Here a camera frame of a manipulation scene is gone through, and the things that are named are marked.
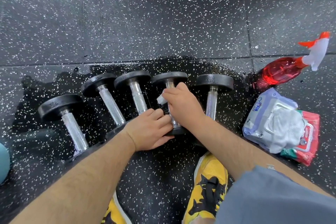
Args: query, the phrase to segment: dumbbell handle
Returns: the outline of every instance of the dumbbell handle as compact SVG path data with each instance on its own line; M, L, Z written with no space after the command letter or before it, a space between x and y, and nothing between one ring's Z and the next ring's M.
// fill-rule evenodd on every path
M105 85L99 86L97 88L99 91L99 95L103 99L108 111L110 112L112 119L114 120L117 126L120 126L126 122L124 116L122 115L119 107L117 106L116 102L114 101L111 93L106 88Z
M87 144L86 139L80 127L78 126L77 121L75 120L75 117L69 110L62 111L61 114L62 120L68 129L68 132L75 145L76 151L78 153L85 151L87 148L89 148L89 145Z
M174 87L175 87L175 85L174 85L174 82L172 80L167 80L166 81L166 88L174 88ZM169 115L171 117L171 123L173 124L173 128L181 127L181 125L174 119L174 117L171 116L169 105L168 105L168 111L169 111Z
M217 106L217 86L210 86L207 99L206 115L215 120Z
M138 111L138 114L140 115L147 110L147 105L145 102L144 95L142 94L140 85L137 81L129 82L128 85L132 91L132 97L135 103L136 110Z

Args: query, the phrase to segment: hairy forearm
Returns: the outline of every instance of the hairy forearm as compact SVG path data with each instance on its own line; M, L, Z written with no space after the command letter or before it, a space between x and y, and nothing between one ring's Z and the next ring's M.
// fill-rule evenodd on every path
M99 223L134 151L132 139L119 133L69 170L11 223Z
M252 170L256 165L262 167L273 165L275 170L283 173L294 182L310 190L330 196L296 171L207 116L200 124L194 126L191 132L216 156L235 180L239 179L244 172Z

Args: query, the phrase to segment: spray nozzle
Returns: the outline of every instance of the spray nozzle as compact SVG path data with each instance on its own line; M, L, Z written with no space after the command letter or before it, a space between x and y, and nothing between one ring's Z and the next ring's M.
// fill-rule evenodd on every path
M316 71L327 52L329 38L330 33L325 31L322 32L320 37L314 41L299 42L299 45L307 47L310 50L308 56L302 57L303 64L311 65L311 69Z

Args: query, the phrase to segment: yellow sneaker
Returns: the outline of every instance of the yellow sneaker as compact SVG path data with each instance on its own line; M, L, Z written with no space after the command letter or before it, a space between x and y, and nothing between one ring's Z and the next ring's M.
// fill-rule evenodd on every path
M131 220L121 208L115 192L101 222L102 224L132 224Z
M188 224L198 216L215 219L226 194L228 171L214 155L207 152L196 166L194 183L182 224Z

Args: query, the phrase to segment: red spray bottle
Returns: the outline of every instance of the red spray bottle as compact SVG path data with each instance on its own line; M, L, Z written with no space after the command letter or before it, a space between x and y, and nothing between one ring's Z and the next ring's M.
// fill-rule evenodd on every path
M293 58L284 57L277 59L266 65L262 72L262 81L258 86L264 88L266 85L279 85L297 77L302 69L311 65L313 71L317 71L318 66L323 60L329 44L330 33L322 32L320 37L311 42L299 42L300 45L308 47L310 53L307 56Z

